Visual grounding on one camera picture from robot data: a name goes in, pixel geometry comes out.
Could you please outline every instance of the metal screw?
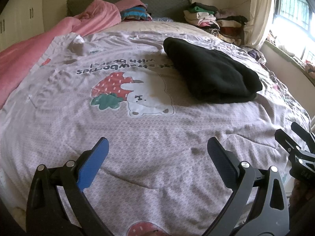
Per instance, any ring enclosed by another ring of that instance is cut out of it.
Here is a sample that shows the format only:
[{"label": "metal screw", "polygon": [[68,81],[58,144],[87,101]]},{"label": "metal screw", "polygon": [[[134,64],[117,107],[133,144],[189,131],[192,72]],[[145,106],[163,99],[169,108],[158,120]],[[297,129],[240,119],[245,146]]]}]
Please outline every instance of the metal screw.
[{"label": "metal screw", "polygon": [[244,168],[249,168],[249,163],[248,163],[247,161],[243,161],[243,162],[241,163],[241,165],[242,165],[242,167],[244,167]]},{"label": "metal screw", "polygon": [[278,168],[277,168],[276,166],[271,166],[271,170],[272,170],[273,172],[278,172]]},{"label": "metal screw", "polygon": [[41,164],[37,167],[38,171],[42,171],[45,168],[45,165]]},{"label": "metal screw", "polygon": [[70,160],[70,161],[67,161],[66,166],[71,168],[71,167],[74,166],[74,164],[75,164],[75,161],[74,160]]}]

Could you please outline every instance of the green leaf print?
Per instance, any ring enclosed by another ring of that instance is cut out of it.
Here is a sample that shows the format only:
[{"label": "green leaf print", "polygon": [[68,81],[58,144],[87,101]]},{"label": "green leaf print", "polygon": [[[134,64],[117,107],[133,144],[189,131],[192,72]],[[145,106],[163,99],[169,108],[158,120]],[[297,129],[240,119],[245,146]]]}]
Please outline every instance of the green leaf print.
[{"label": "green leaf print", "polygon": [[110,107],[112,109],[117,109],[120,106],[120,102],[123,101],[123,98],[118,98],[117,94],[100,94],[96,98],[93,98],[91,105],[99,105],[100,110],[105,110]]}]

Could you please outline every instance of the green towel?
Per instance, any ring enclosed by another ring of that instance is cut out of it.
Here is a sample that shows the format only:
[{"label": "green towel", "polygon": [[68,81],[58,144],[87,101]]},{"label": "green towel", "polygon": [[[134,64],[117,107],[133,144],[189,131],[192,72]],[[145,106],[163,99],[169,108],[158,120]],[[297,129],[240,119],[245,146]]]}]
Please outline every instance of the green towel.
[{"label": "green towel", "polygon": [[189,8],[188,11],[190,13],[207,12],[207,13],[212,14],[212,15],[214,14],[214,11],[207,11],[207,10],[205,10],[203,8],[198,7],[198,6],[193,7],[193,8]]}]

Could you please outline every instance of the red strawberry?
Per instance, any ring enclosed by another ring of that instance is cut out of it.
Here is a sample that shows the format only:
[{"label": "red strawberry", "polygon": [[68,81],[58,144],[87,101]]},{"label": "red strawberry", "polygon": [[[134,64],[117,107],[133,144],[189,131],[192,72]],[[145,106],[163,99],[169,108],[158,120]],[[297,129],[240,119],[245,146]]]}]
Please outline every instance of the red strawberry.
[{"label": "red strawberry", "polygon": [[138,222],[133,224],[126,236],[170,236],[159,226],[150,222]]},{"label": "red strawberry", "polygon": [[124,101],[127,100],[127,95],[132,90],[124,90],[120,86],[123,83],[134,83],[131,77],[124,78],[122,75],[124,72],[111,73],[105,79],[101,80],[93,89],[92,97],[98,97],[100,94],[111,94],[115,93],[118,98],[123,98]]},{"label": "red strawberry", "polygon": [[50,61],[51,61],[50,58],[46,59],[46,61],[42,63],[42,66],[47,65]]}]

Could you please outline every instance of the pink pillow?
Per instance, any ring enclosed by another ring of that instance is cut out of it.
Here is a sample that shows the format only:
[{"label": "pink pillow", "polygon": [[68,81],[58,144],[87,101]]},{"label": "pink pillow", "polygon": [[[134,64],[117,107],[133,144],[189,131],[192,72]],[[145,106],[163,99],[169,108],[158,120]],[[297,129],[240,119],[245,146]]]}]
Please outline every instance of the pink pillow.
[{"label": "pink pillow", "polygon": [[124,11],[138,5],[146,7],[146,5],[140,0],[120,0],[119,2],[115,3],[115,5],[119,11]]}]

